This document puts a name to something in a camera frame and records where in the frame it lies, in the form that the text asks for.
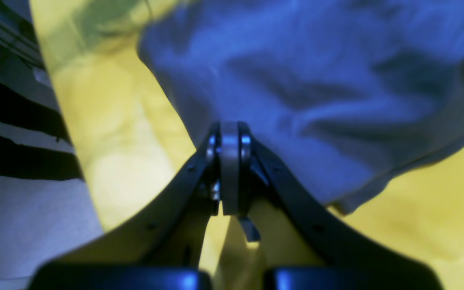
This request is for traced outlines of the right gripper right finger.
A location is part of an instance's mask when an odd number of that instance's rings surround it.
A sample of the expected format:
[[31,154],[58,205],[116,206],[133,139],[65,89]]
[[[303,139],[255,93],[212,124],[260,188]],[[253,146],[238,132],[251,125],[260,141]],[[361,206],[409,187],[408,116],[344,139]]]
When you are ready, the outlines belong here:
[[264,272],[265,290],[442,290],[429,266],[334,217],[243,122],[238,158],[238,214],[282,258]]

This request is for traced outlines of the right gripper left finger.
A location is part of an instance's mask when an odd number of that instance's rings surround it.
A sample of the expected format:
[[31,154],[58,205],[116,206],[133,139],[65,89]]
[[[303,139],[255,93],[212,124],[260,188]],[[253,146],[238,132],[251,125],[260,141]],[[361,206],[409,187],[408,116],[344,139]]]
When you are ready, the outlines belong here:
[[211,290],[198,269],[208,221],[219,211],[220,127],[150,204],[93,242],[42,266],[30,290]]

